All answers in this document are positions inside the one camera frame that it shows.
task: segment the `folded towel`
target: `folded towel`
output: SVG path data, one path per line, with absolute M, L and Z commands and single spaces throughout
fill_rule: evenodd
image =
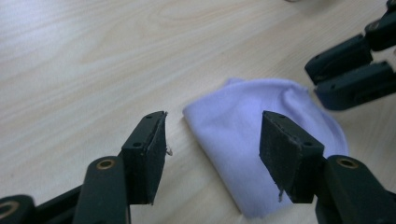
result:
M 347 141 L 337 122 L 317 107 L 308 90 L 286 79 L 232 78 L 218 91 L 187 105 L 191 131 L 246 217 L 265 217 L 290 204 L 259 157 L 262 111 L 283 114 L 324 146 L 324 156 L 346 155 Z

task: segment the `table surface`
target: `table surface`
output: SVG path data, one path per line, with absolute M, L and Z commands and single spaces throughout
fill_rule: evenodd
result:
M 386 1 L 128 0 L 0 2 L 0 198 L 41 204 L 117 155 L 146 114 L 166 110 L 155 204 L 133 223 L 317 223 L 313 204 L 245 218 L 182 109 L 229 77 L 281 77 L 313 90 L 304 65 L 363 31 Z M 395 66 L 394 49 L 376 53 Z M 343 112 L 350 155 L 396 191 L 394 95 Z

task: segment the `brass screw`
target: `brass screw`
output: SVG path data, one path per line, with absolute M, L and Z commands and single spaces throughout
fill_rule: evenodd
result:
M 5 211 L 0 213 L 0 219 L 3 219 L 5 217 L 12 215 L 15 211 L 18 210 L 19 206 L 20 206 L 20 203 L 18 203 L 16 201 L 8 201 L 5 203 L 1 203 L 0 208 L 3 208 L 3 210 L 5 210 Z
M 116 164 L 116 162 L 113 160 L 103 160 L 96 164 L 96 168 L 98 170 L 107 170 L 107 169 L 110 169 L 111 167 L 113 167 L 114 164 Z

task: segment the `white cloth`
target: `white cloth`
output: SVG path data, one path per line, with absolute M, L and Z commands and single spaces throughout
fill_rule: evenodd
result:
M 324 156 L 347 155 L 337 122 L 317 107 L 308 90 L 286 79 L 230 79 L 225 87 L 183 110 L 193 134 L 246 217 L 265 217 L 290 204 L 262 163 L 262 111 L 283 114 L 325 146 Z

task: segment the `wooden table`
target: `wooden table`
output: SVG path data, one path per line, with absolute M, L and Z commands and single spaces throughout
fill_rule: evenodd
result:
M 227 78 L 282 77 L 313 89 L 310 58 L 363 31 L 385 0 L 2 1 L 0 198 L 41 204 L 117 155 L 138 121 L 166 110 L 154 206 L 133 223 L 317 223 L 313 204 L 246 219 L 183 119 Z M 395 66 L 394 49 L 376 54 Z M 395 95 L 331 114 L 350 155 L 396 191 Z

